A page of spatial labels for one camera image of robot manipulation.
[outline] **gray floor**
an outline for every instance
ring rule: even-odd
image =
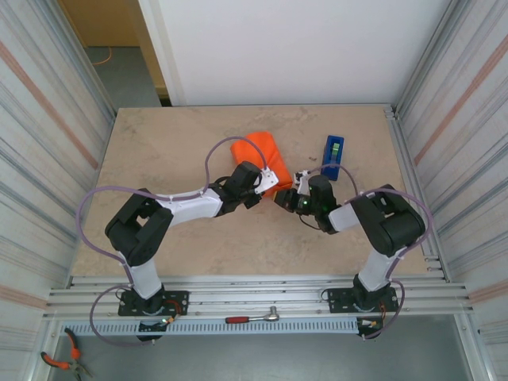
[[[279,334],[163,337],[143,348],[115,348],[83,337],[80,345],[94,380],[471,379],[451,316],[401,317],[382,337],[365,343],[356,335]],[[68,358],[68,350],[64,337],[57,358]],[[55,369],[49,379],[74,378]]]
[[[108,48],[85,49],[92,63],[105,60]],[[112,48],[111,59],[94,66],[115,108],[160,107],[159,97],[139,48]]]

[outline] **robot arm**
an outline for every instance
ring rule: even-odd
[[[196,218],[231,213],[240,204],[249,209],[277,182],[277,176],[268,168],[260,170],[243,162],[231,176],[211,183],[205,191],[164,195],[171,201],[134,194],[107,225],[106,235],[125,258],[142,310],[152,314],[160,307],[164,287],[157,276],[153,256],[169,228]]]
[[[387,293],[388,275],[398,253],[413,244],[424,232],[420,215],[401,196],[388,192],[364,194],[350,203],[337,205],[328,178],[309,177],[307,171],[295,175],[298,189],[280,191],[275,203],[300,215],[312,215],[319,229],[328,234],[361,225],[372,250],[364,268],[353,280],[354,304],[369,311]]]

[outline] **pliers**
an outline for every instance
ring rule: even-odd
[[[75,334],[69,328],[66,328],[64,332],[69,336],[69,339],[71,339],[71,362],[54,361],[54,359],[52,359],[46,352],[41,352],[40,357],[42,357],[42,360],[50,367],[64,369],[65,371],[72,371],[72,373],[74,373],[74,377],[78,381],[81,381],[79,371],[83,371],[89,377],[94,377],[78,362],[79,357],[81,357],[81,352],[78,349],[78,341]]]

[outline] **blue box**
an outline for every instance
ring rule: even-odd
[[[338,151],[333,150],[333,146],[339,144]],[[326,139],[325,151],[323,152],[323,165],[325,164],[340,164],[342,159],[342,149],[344,148],[344,138],[328,135]],[[321,174],[328,177],[330,180],[337,181],[339,178],[339,167],[322,168]]]

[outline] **table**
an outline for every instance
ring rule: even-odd
[[[227,106],[120,109],[98,186],[146,187],[174,194],[204,185],[204,159],[211,147],[229,136],[270,131],[290,172],[321,163],[326,137],[345,138],[342,164],[362,190],[392,184],[404,189],[382,106]],[[235,168],[230,142],[210,160],[211,179]],[[346,175],[334,184],[338,202],[354,195]],[[85,234],[104,249],[107,222],[129,195],[96,194]],[[302,224],[264,199],[250,210],[177,225],[168,230],[155,256],[160,275],[356,274],[369,253],[360,227],[328,235]],[[426,272],[420,249],[396,273]],[[73,275],[122,275],[118,263],[80,245]]]

